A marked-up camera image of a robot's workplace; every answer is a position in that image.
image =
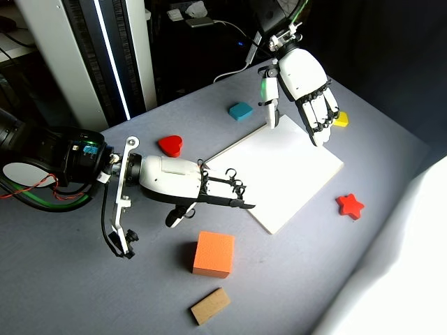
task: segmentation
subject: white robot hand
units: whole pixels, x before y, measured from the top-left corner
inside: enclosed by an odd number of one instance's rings
[[[258,70],[263,76],[260,105],[265,106],[268,126],[274,128],[279,122],[279,79],[288,99],[295,101],[312,143],[320,146],[329,140],[330,127],[339,116],[339,108],[321,64],[298,47],[301,37],[298,39],[295,35],[297,27],[291,24],[279,37],[270,39],[269,46],[276,58],[272,65]]]

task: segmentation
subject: white board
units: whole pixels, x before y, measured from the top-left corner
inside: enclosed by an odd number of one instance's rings
[[[337,172],[343,162],[325,147],[315,147],[286,115],[275,129],[259,128],[207,161],[209,168],[234,168],[247,189],[248,211],[276,233]]]

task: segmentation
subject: yellow block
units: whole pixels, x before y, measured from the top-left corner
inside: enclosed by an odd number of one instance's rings
[[[349,118],[346,112],[340,112],[338,119],[334,120],[334,126],[346,127],[349,125]]]

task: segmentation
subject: white light strip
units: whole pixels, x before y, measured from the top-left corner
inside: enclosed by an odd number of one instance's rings
[[[127,108],[126,99],[124,97],[123,88],[121,86],[121,81],[119,80],[117,65],[115,64],[115,59],[113,58],[112,48],[110,46],[109,36],[107,35],[107,30],[105,29],[103,12],[101,11],[101,6],[99,5],[99,0],[94,0],[96,13],[98,14],[99,25],[101,26],[101,31],[103,32],[105,47],[107,48],[107,53],[109,54],[110,65],[112,66],[113,75],[117,81],[119,95],[121,96],[121,102],[123,102],[124,112],[126,113],[126,118],[131,119],[129,114],[129,109]]]

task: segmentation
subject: red wire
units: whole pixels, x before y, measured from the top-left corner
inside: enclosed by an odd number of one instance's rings
[[[56,193],[56,190],[57,190],[57,188],[58,188],[58,186],[59,186],[59,180],[57,180],[57,178],[56,178],[56,176],[55,176],[54,174],[50,174],[50,176],[53,177],[54,180],[56,181],[56,185],[55,185],[54,188],[53,188],[53,196],[54,196],[56,199],[58,199],[58,200],[72,200],[72,199],[76,199],[77,197],[79,197],[79,196],[81,196],[81,195],[84,195],[84,193],[81,192],[81,193],[72,195],[72,196],[70,196],[70,197],[60,197],[60,196]]]
[[[49,174],[48,176],[46,176],[44,179],[42,179],[42,180],[41,180],[40,182],[38,182],[37,184],[34,184],[33,186],[30,186],[30,187],[27,187],[27,188],[23,188],[23,189],[21,189],[21,190],[16,190],[16,191],[14,191],[14,192],[12,192],[12,193],[9,193],[9,194],[0,195],[0,199],[8,199],[8,198],[13,197],[13,196],[16,195],[16,194],[19,194],[19,193],[22,193],[22,192],[30,191],[30,190],[32,190],[33,188],[36,188],[37,186],[39,186],[39,185],[45,183],[45,182],[47,181],[47,179],[50,178],[50,177],[53,177],[53,178],[56,180],[56,182],[57,182],[57,178],[56,178],[53,174]]]

